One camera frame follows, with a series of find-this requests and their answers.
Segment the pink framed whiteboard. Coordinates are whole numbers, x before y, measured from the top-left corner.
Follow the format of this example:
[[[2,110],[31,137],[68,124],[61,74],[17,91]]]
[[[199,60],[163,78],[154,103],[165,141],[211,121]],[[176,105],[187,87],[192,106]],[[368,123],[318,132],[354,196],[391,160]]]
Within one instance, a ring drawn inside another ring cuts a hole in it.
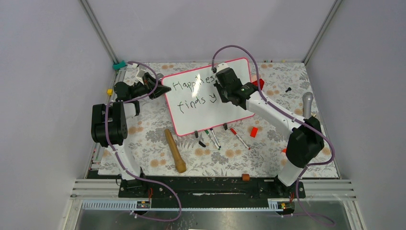
[[[176,135],[185,136],[254,114],[232,103],[223,103],[214,86],[211,66],[165,76],[161,83],[170,87],[165,93]]]

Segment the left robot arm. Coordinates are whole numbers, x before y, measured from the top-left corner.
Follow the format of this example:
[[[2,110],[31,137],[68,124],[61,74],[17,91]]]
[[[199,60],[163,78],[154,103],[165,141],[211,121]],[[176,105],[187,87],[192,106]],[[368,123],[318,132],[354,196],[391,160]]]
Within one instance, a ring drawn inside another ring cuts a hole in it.
[[[91,136],[95,143],[111,149],[120,169],[123,190],[130,188],[135,196],[142,197],[147,194],[149,185],[142,167],[125,149],[124,142],[129,134],[127,120],[140,114],[136,98],[156,99],[170,92],[171,88],[145,72],[133,85],[123,81],[116,83],[113,91],[116,94],[114,102],[92,107]]]

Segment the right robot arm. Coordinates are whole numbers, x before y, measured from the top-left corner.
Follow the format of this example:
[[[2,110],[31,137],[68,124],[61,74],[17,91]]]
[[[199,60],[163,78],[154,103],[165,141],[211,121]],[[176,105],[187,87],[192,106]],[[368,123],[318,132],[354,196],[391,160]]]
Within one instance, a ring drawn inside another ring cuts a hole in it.
[[[223,103],[248,110],[273,125],[288,139],[285,166],[278,173],[275,193],[287,197],[305,166],[324,148],[321,125],[317,118],[302,117],[276,104],[252,82],[242,84],[235,71],[225,63],[215,68],[214,86]]]

